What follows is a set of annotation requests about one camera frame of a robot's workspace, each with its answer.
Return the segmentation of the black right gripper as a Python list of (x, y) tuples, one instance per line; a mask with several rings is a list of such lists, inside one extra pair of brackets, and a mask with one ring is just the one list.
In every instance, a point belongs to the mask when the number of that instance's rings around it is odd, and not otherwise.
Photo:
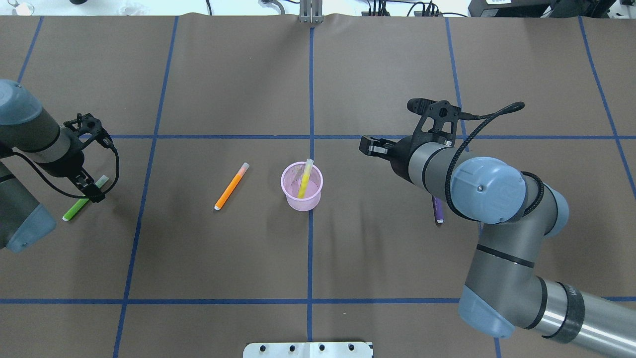
[(402, 179), (412, 182), (409, 175), (409, 163), (412, 157), (413, 136), (406, 136), (399, 141), (361, 136), (359, 151), (365, 156), (380, 157), (388, 160), (393, 172)]

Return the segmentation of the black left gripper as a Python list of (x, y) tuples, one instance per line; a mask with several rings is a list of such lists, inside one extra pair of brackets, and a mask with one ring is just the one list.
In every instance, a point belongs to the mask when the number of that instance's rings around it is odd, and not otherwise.
[(53, 177), (66, 178), (91, 202), (105, 199), (102, 187), (107, 183), (107, 176), (102, 175), (97, 181), (82, 167), (84, 144), (81, 140), (71, 140), (68, 151), (56, 161), (47, 164), (47, 173)]

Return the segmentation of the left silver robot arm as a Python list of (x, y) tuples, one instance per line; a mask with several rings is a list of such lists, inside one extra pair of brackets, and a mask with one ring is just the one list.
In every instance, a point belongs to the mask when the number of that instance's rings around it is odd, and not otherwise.
[[(101, 202), (113, 185), (99, 185), (85, 169), (84, 150), (98, 144), (114, 156), (115, 185), (120, 156), (102, 122), (91, 115), (59, 124), (29, 90), (14, 80), (0, 82), (1, 160), (16, 159), (59, 195)], [(57, 226), (54, 216), (5, 163), (1, 164), (1, 248), (19, 253)]]

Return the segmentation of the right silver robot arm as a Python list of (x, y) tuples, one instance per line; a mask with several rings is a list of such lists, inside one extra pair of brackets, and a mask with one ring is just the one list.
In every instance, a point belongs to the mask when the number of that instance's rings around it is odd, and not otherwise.
[(569, 218), (561, 193), (499, 159), (414, 136), (363, 136), (359, 150), (481, 224), (459, 301), (466, 324), (494, 338), (521, 328), (612, 358), (635, 356), (634, 310), (534, 273), (544, 240)]

